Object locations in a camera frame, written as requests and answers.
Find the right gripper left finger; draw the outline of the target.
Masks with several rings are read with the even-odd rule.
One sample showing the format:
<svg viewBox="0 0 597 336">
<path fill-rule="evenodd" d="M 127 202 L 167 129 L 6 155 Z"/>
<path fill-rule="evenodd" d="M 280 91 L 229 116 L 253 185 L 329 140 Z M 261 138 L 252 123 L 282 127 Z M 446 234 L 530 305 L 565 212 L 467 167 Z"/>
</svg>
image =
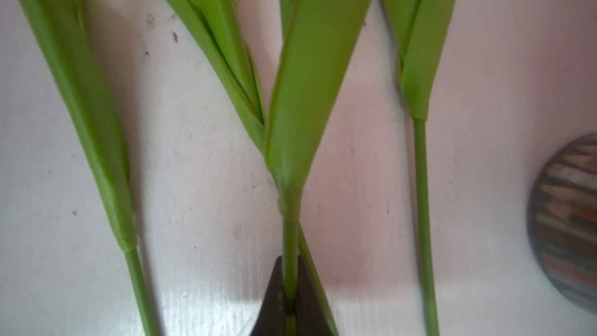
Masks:
<svg viewBox="0 0 597 336">
<path fill-rule="evenodd" d="M 275 261 L 260 312 L 251 336 L 283 336 L 285 329 L 285 293 L 282 276 L 282 257 Z"/>
</svg>

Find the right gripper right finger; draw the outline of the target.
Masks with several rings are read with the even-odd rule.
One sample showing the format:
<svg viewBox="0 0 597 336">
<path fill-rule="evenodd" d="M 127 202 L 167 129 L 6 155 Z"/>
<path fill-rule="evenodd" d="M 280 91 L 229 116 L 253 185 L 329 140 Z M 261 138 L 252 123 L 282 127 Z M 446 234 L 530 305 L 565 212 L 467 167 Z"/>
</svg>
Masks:
<svg viewBox="0 0 597 336">
<path fill-rule="evenodd" d="M 324 317 L 316 290 L 301 256 L 298 257 L 298 287 L 295 297 L 295 318 L 298 336 L 332 336 Z"/>
</svg>

